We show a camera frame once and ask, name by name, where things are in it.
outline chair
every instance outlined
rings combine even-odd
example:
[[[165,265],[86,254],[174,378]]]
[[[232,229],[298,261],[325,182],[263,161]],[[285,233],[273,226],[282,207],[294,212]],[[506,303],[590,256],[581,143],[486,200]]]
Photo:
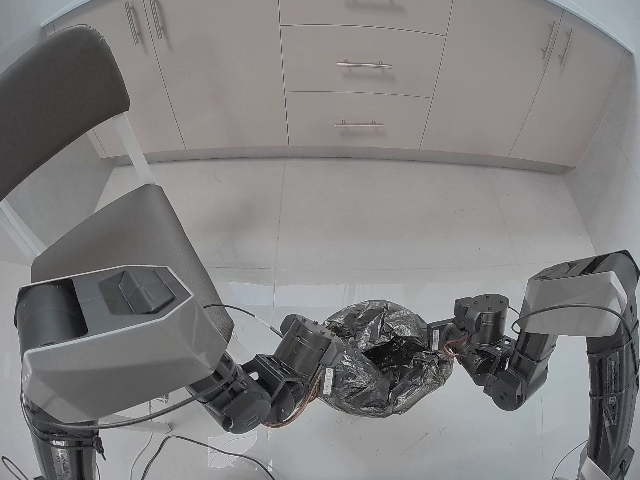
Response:
[[[0,74],[0,201],[29,174],[94,126],[113,119],[143,185],[108,204],[48,249],[20,230],[6,202],[0,216],[40,253],[31,281],[126,264],[164,265],[201,305],[220,304],[211,278],[189,242],[140,149],[126,111],[129,94],[109,46],[88,26],[48,37]],[[233,320],[222,307],[207,314],[228,342]]]

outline chair leg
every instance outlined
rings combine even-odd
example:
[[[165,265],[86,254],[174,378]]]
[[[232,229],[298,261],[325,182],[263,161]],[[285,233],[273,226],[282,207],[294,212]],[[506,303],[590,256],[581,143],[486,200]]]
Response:
[[[0,201],[0,226],[11,236],[29,261],[35,260],[46,249],[6,200]]]
[[[113,119],[113,124],[116,126],[124,148],[129,158],[131,158],[133,167],[136,169],[142,183],[145,185],[157,185],[156,178],[152,174],[151,169],[149,169],[149,164],[147,163],[144,153],[142,153],[142,148],[140,148],[140,144],[136,139],[136,134],[133,132],[127,114],[123,112],[111,119]]]

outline black trash bag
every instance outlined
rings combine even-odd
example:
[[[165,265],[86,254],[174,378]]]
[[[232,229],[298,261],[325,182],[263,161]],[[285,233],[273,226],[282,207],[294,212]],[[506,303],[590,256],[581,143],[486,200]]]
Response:
[[[332,394],[334,409],[357,416],[402,414],[450,377],[453,359],[431,352],[425,324],[409,309],[386,300],[359,302],[324,321],[344,342]]]

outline cabinet handle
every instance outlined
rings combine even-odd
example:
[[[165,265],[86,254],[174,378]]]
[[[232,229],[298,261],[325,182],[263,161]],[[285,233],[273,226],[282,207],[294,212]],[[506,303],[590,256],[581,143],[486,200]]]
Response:
[[[127,13],[127,19],[129,20],[129,28],[131,28],[131,34],[133,36],[133,44],[138,44],[140,41],[138,40],[138,36],[140,32],[136,30],[136,23],[133,20],[133,13],[131,10],[133,9],[133,5],[129,5],[129,2],[124,2],[124,9]]]
[[[377,64],[369,62],[349,62],[349,59],[345,59],[344,62],[336,62],[336,66],[342,68],[382,68],[391,69],[391,64],[383,64],[382,60],[379,60]]]
[[[336,123],[336,128],[382,128],[384,124],[376,123],[372,121],[371,123],[347,123],[344,119],[340,123]]]
[[[158,0],[149,0],[149,5],[151,6],[151,16],[154,19],[154,25],[156,26],[156,34],[158,39],[162,39],[162,27],[160,26],[160,20],[158,20],[158,9],[156,7]]]
[[[556,20],[554,20],[553,23],[549,23],[549,27],[551,27],[551,32],[549,32],[549,39],[547,41],[547,46],[542,48],[542,51],[545,53],[544,55],[542,55],[542,59],[546,59],[547,55],[551,52],[551,39],[553,39],[554,36],[554,30],[556,30]]]
[[[569,36],[569,39],[567,39],[566,41],[566,46],[564,47],[564,53],[562,55],[558,55],[558,57],[560,57],[560,66],[564,64],[564,60],[566,59],[566,54],[567,52],[569,52],[569,44],[571,44],[571,37],[573,37],[573,29],[571,29],[569,32],[566,32],[565,34]]]

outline white label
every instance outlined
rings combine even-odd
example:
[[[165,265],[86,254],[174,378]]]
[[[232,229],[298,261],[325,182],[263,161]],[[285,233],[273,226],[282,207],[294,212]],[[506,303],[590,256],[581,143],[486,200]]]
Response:
[[[323,395],[331,395],[333,388],[333,368],[327,368],[324,370],[324,384],[322,388]]]
[[[440,329],[434,329],[433,336],[431,337],[431,350],[436,351],[438,344],[440,343]]]

